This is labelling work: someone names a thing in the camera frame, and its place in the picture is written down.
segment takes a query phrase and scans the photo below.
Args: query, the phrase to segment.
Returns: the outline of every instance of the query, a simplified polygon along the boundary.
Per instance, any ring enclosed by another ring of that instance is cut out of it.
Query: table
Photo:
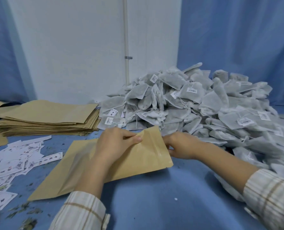
[[[284,114],[284,106],[275,107]],[[41,153],[45,156],[66,152],[73,140],[94,139],[102,131],[88,136],[53,135],[44,141]],[[12,136],[9,143],[38,136]],[[33,201],[13,218],[6,218],[11,208],[27,201],[29,195],[45,179],[59,161],[33,168],[27,175],[14,178],[9,192],[17,193],[0,211],[0,230],[18,229],[28,217],[36,218],[34,230],[49,228],[68,195]],[[217,181],[207,166],[194,160],[173,158],[174,166],[160,171],[140,174],[106,183],[102,202],[111,214],[108,229],[216,229],[265,230],[259,221],[245,210],[244,203],[233,199]],[[27,214],[39,208],[43,212]]]

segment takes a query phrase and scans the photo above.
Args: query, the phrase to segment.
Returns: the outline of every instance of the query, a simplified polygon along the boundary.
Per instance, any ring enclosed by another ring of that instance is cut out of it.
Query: printed label
[[[105,121],[105,124],[106,124],[106,125],[111,125],[111,124],[112,124],[112,121],[113,121],[113,118],[107,117],[107,119],[106,119],[106,121]]]
[[[175,90],[173,93],[171,93],[171,96],[176,99],[177,98],[177,95],[178,95],[178,92],[177,90]]]
[[[155,82],[158,80],[158,77],[154,74],[152,78],[150,79],[151,82],[155,84]]]
[[[116,114],[117,114],[117,110],[116,109],[112,109],[109,113],[108,113],[108,115],[109,116],[115,116]]]
[[[238,120],[237,120],[237,123],[238,123],[240,126],[245,127],[245,126],[250,125],[250,124],[255,123],[255,122],[254,122],[253,120],[251,120],[251,119],[245,117],[245,118],[238,119]]]
[[[148,112],[143,112],[141,115],[143,115],[144,117],[147,117],[147,113]]]
[[[194,88],[187,88],[187,92],[198,93],[198,91]]]
[[[277,130],[274,132],[275,135],[284,137],[284,133],[282,132],[282,128],[281,127],[277,127]]]
[[[268,116],[267,112],[257,111],[261,120],[271,121],[270,117]]]

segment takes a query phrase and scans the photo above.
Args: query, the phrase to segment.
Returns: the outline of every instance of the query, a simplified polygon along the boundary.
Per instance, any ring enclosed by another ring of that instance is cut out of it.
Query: striped shirt
[[[258,170],[247,181],[243,197],[268,229],[284,230],[284,179],[269,170]],[[49,230],[105,230],[110,215],[94,195],[74,191],[54,218]]]

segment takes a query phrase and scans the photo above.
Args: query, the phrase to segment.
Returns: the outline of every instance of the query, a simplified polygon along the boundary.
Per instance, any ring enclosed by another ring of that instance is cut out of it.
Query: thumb
[[[126,149],[129,148],[130,146],[136,144],[136,143],[140,143],[142,141],[142,138],[140,136],[133,136],[130,137],[129,139],[125,139],[125,147]]]

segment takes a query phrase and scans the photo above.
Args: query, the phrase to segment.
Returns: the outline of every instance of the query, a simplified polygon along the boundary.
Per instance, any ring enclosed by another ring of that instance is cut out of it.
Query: stack of kraft paper bags
[[[97,104],[72,105],[34,100],[0,117],[0,134],[14,135],[87,135],[99,119]]]

